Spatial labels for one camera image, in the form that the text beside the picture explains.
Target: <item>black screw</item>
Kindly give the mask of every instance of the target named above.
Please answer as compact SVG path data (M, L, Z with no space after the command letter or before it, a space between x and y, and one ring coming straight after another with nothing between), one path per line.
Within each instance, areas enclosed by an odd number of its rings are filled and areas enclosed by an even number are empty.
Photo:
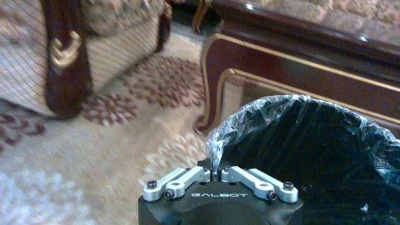
M271 201L275 201L277 199L277 194L275 191L268 191L267 192L267 198L271 200Z
M173 191L171 189L167 189L164 196L167 199L172 199L175 196Z
M148 182L148 188L149 189L155 189L157 187L157 182L155 181L155 180L151 180L149 182Z
M283 189L284 189L284 190L291 191L291 190L293 190L293 188L295 188L295 186L293 186L293 183L292 183L292 182L284 182L284 183L283 183Z

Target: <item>gold trim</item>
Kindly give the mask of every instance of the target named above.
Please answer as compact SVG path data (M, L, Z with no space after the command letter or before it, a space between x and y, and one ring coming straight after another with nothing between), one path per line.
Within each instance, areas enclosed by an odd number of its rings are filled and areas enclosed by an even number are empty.
M265 52L265 53L268 53L268 54L276 55L276 56L279 56L279 57L281 57L281 58L289 59L289 60L292 60L292 61L295 61L295 62L299 62L299 63L301 63L301 64L305 64L305 65L308 65L308 66L311 66L311 67L315 67L315 68L317 68L317 69L325 70L325 71L332 72L332 73L336 73L337 75L341 75L341 76L344 76L344 77L352 78L352 79L359 80L359 81L361 81L361 82L364 82L364 83L369 83L369 84L372 84L372 85L375 85L375 86L383 87L383 88L385 88L385 89L393 90L393 91L396 91L396 92L400 93L400 88L397 88L397 87L395 87L395 86L391 86L391 85L388 85L388 84L380 83L380 82L377 82L377 81L375 81L375 80L371 80L371 79L368 79L368 78L360 77L360 76L357 76L357 75L355 75L355 74L351 74L351 73L347 73L347 72L344 72L344 71L340 71L340 70L337 70L337 69L333 69L333 68L331 68L331 67L327 67L327 66L324 66L324 65L321 65L321 64L317 64L317 63L313 63L313 62L311 62L311 61L303 60L303 59L300 59L300 58L297 58L297 57L295 57L295 56L291 56L291 55L288 55L288 54L284 54L284 53L281 53L281 52L277 52L277 51L275 51L275 50L272 50L272 49L268 49L268 48L265 48L265 47L257 46L257 45L255 45L255 44L252 44L252 43L248 43L248 42L245 42L245 41L241 41L241 40L239 40L239 39L235 39L235 38L232 38L232 37L229 37L229 36L227 36L227 35L223 35L223 34L213 34L213 35L208 38L208 40L207 40L207 42L205 42L205 44L204 44L204 47L203 47L203 51L201 51L201 67L203 67L203 76L204 76L204 82L205 82L204 85L205 85L205 93L207 93L207 95L205 95L204 117L203 117L203 120L199 121L199 123L196 124L196 126L200 126L200 127L205 126L205 125L207 125L207 121L208 121L208 119L209 119L209 107L211 107L209 104L211 104L211 100L209 100L209 95L208 95L208 93L209 93L209 87L208 87L208 73L207 73L207 64L205 64L205 62L207 62L207 55L208 55L208 51L209 51L211 45L212 45L212 43L213 43L216 40L219 40L219 39L231 41L231 42L233 42L233 43L236 43L236 44L239 44L239 45L243 45L243 46L245 46L245 47L248 47L248 48L251 48L251 49L255 49L255 50L259 50L259 51ZM304 95L309 95L311 97L319 98L319 99L321 99L321 100L324 100L324 101L333 102L333 103L336 103L336 104L339 104L339 105L341 105L341 106L344 106L344 107L347 107L347 108L349 108L349 109L352 109L352 110L355 110L355 111L359 111L359 112L361 112L361 113L364 113L364 114L367 114L367 115L371 115L371 116L373 116L373 117L377 117L377 118L380 118L380 119L384 119L384 120L388 120L388 121L392 121L392 122L400 124L400 120L396 119L396 118L392 118L392 117L389 117L389 116L381 115L381 114L379 114L379 113L376 113L376 112L372 112L372 111L369 111L369 110L361 109L361 108L359 108L359 107L356 107L356 106L352 106L352 105L349 105L349 104L347 104L347 103L344 103L344 102L340 102L340 101L336 101L336 100L329 99L329 98L327 98L327 97L323 97L323 96L320 96L320 95L317 95L317 94L313 94L313 93L311 93L311 92L308 92L308 91L304 91L304 90L301 90L301 89L297 89L297 88L295 88L295 87L291 87L291 86L288 86L288 85L285 85L285 84L281 84L281 83L279 83L279 82L275 82L275 81L272 81L272 80L269 80L269 79L267 79L267 78L259 77L259 76L256 76L256 75L253 75L253 74L249 74L249 73L247 73L247 72L244 72L244 71L240 71L240 70L237 70L237 69L228 68L228 69L223 72L223 74L220 75L220 80L219 80L219 84L217 84L217 108L216 108L217 111L216 111L215 121L212 122L211 128L213 128L213 127L217 125L216 123L219 123L219 121L220 121L221 85L223 85L223 82L225 81L225 78L228 77L228 75L229 75L229 74L233 74L233 73L240 74L240 75L243 75L243 76L247 76L247 77L249 77L249 78L252 78L252 79L256 79L256 80L259 80L259 81L267 83L268 85L271 85L271 87L273 88L273 90L277 90L276 87L280 87L280 88L283 88L284 90L289 90L289 91L293 91L295 93L300 93L300 94L304 94Z
M63 49L63 43L57 38L53 39L51 42L51 47L49 47L49 59L52 64L57 68L65 68L72 65L75 60L77 59L79 56L79 50L80 50L80 45L81 45L81 39L79 34L72 31L69 33L71 35L71 45L65 50Z
M203 19L204 19L204 16L205 16L205 13L207 13L209 7L211 7L211 0L200 0L199 1L199 7L197 7L196 14L195 14L193 21L192 21L192 30L193 30L195 34L201 33L200 26L201 26Z
M172 6L168 4L168 2L165 3L165 9L164 9L164 13L167 16L167 19L171 20L172 19Z
M204 0L199 0L199 6L197 6L196 14L193 16L193 21L192 21L192 31L195 34L200 33L200 29L197 27L197 20L199 20L200 14L201 14L203 7L204 7Z

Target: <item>patterned carpet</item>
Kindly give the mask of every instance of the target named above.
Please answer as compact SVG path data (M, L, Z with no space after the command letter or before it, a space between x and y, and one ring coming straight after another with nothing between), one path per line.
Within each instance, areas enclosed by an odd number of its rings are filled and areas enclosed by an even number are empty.
M137 223L144 183L207 156L199 61L200 46L173 34L69 121L0 102L0 224ZM237 101L241 88L225 88ZM231 114L240 102L225 101Z

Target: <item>armchair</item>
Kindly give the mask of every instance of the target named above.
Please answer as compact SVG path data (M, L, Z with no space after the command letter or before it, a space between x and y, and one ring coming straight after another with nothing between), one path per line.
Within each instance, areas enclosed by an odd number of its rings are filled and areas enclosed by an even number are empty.
M61 119L169 36L164 0L4 0L0 9L0 98Z

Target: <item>trash can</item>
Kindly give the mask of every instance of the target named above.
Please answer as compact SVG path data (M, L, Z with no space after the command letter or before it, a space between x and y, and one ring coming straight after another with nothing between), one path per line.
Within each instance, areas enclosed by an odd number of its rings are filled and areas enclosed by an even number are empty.
M304 224L400 224L400 140L349 109L264 97L221 122L208 149L213 172L237 165L295 184Z

